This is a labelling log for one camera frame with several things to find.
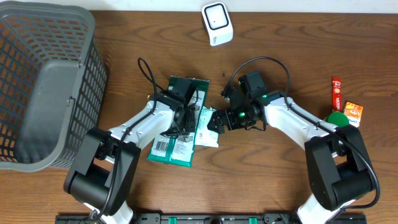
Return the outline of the black mounting rail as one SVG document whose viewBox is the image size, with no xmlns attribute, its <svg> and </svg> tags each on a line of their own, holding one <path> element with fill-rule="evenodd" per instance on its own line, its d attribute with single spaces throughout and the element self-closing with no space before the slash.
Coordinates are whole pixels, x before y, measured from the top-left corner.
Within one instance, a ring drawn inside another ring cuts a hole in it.
<svg viewBox="0 0 398 224">
<path fill-rule="evenodd" d="M 56 224 L 94 223 L 87 215 L 57 215 Z M 158 213 L 139 213 L 130 223 L 137 224 L 289 224 L 299 223 L 291 213 L 265 213 L 263 215 L 161 215 Z M 334 224 L 367 224 L 365 215 L 343 214 L 332 220 Z"/>
</svg>

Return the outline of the white barcode scanner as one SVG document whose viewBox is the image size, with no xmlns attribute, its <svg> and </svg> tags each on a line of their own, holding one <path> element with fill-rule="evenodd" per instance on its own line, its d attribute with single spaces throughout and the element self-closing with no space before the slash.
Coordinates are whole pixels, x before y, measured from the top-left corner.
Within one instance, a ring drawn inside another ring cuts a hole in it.
<svg viewBox="0 0 398 224">
<path fill-rule="evenodd" d="M 212 47 L 225 44 L 233 39 L 233 25 L 223 2 L 218 1 L 203 6 L 201 15 Z"/>
</svg>

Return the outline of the green lid spice jar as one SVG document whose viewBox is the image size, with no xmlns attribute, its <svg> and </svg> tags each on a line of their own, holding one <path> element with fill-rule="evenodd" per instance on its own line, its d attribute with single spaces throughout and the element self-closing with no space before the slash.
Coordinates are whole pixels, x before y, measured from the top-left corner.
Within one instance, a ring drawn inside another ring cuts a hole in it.
<svg viewBox="0 0 398 224">
<path fill-rule="evenodd" d="M 339 111 L 334 111 L 331 114 L 329 114 L 325 118 L 325 121 L 327 123 L 334 124 L 339 128 L 345 127 L 350 124 L 348 117 L 344 113 Z"/>
</svg>

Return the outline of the white teal wipes packet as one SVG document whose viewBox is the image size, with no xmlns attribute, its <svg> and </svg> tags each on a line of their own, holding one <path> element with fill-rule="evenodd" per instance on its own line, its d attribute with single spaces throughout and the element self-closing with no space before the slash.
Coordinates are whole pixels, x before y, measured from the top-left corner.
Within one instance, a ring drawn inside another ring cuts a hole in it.
<svg viewBox="0 0 398 224">
<path fill-rule="evenodd" d="M 206 106 L 204 106 L 201 109 L 197 125 L 198 127 L 195 136 L 196 146 L 206 146 L 206 147 L 215 147 L 215 148 L 219 147 L 218 144 L 219 134 L 214 131 L 210 131 L 207 128 L 207 125 L 214 111 L 215 111 L 214 108 L 207 108 Z"/>
</svg>

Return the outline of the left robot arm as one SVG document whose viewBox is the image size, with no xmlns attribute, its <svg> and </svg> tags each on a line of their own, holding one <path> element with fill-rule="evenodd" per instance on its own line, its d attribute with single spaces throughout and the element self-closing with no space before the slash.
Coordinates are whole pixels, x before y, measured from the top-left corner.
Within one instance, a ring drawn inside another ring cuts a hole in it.
<svg viewBox="0 0 398 224">
<path fill-rule="evenodd" d="M 64 191 L 91 209 L 92 223 L 129 223 L 127 205 L 141 151 L 161 134 L 189 133 L 198 92 L 165 90 L 152 95 L 125 123 L 104 131 L 91 128 L 84 136 L 64 182 Z"/>
</svg>

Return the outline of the red white sachet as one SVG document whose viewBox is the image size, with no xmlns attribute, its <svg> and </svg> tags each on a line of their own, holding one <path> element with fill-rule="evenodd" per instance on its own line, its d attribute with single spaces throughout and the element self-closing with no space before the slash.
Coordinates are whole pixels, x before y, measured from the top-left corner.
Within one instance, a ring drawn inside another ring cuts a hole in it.
<svg viewBox="0 0 398 224">
<path fill-rule="evenodd" d="M 332 109 L 333 111 L 342 110 L 341 105 L 341 78 L 332 78 Z"/>
</svg>

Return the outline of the grey plastic shopping basket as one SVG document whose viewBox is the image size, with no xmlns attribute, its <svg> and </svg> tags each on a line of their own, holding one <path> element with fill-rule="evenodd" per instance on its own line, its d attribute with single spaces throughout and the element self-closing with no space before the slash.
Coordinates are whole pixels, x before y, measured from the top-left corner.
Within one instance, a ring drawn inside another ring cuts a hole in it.
<svg viewBox="0 0 398 224">
<path fill-rule="evenodd" d="M 1 3 L 1 169 L 71 166 L 108 79 L 94 34 L 82 7 Z"/>
</svg>

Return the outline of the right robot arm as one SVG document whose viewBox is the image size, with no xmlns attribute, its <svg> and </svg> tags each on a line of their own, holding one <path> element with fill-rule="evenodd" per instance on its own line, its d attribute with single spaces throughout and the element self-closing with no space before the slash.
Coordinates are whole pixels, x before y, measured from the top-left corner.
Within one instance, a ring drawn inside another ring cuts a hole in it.
<svg viewBox="0 0 398 224">
<path fill-rule="evenodd" d="M 360 207 L 378 202 L 380 183 L 359 129 L 327 123 L 283 91 L 241 98 L 238 107 L 215 111 L 207 128 L 222 134 L 226 129 L 249 130 L 257 121 L 282 131 L 305 151 L 312 194 L 289 217 L 290 223 L 330 223 L 372 191 L 374 200 Z"/>
</svg>

